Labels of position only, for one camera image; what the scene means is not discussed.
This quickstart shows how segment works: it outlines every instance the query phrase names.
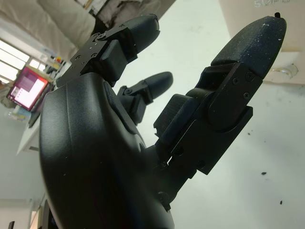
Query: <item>white wall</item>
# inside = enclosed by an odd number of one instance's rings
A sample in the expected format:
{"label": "white wall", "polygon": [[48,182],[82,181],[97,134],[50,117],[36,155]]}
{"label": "white wall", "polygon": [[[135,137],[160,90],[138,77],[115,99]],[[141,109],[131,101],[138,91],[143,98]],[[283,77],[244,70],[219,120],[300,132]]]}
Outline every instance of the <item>white wall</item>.
{"label": "white wall", "polygon": [[0,199],[33,199],[44,194],[39,155],[16,155],[25,124],[4,116],[0,105]]}
{"label": "white wall", "polygon": [[0,228],[7,229],[15,221],[14,229],[27,229],[31,212],[30,202],[0,199]]}

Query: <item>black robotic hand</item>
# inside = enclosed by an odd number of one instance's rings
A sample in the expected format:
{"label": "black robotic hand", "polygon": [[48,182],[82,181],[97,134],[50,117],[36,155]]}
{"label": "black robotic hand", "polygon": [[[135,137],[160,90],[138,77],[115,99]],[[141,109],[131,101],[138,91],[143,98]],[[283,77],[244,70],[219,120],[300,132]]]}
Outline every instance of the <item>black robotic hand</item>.
{"label": "black robotic hand", "polygon": [[145,106],[172,84],[162,73],[112,90],[127,63],[159,34],[156,16],[94,34],[44,101],[40,161],[60,229],[172,229],[170,203],[197,170],[208,174],[253,114],[247,104],[285,36],[282,18],[242,29],[198,84],[174,95],[146,148],[136,124]]}

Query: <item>black finger pad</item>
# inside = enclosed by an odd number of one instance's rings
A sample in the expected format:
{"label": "black finger pad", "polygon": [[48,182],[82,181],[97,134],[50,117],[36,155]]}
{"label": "black finger pad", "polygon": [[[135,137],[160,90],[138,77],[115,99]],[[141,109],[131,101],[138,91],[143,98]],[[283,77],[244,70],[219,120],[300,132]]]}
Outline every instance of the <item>black finger pad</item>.
{"label": "black finger pad", "polygon": [[211,66],[244,62],[264,78],[280,51],[286,32],[283,18],[264,17],[236,34],[212,61]]}

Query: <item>window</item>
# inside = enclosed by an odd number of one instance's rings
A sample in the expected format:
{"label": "window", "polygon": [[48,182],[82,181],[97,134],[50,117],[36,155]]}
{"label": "window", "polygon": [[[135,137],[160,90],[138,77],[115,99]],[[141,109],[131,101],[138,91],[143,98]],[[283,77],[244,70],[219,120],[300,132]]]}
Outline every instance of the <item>window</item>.
{"label": "window", "polygon": [[45,64],[0,40],[0,80],[2,83],[14,81],[18,71],[27,63],[40,71],[46,67]]}

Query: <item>computer monitor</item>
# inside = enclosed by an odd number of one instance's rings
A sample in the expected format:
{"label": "computer monitor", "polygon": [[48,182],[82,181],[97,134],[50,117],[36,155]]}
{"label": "computer monitor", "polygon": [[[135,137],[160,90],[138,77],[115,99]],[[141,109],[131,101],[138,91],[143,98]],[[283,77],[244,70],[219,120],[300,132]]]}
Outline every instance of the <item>computer monitor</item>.
{"label": "computer monitor", "polygon": [[7,97],[30,111],[47,85],[46,79],[25,66]]}

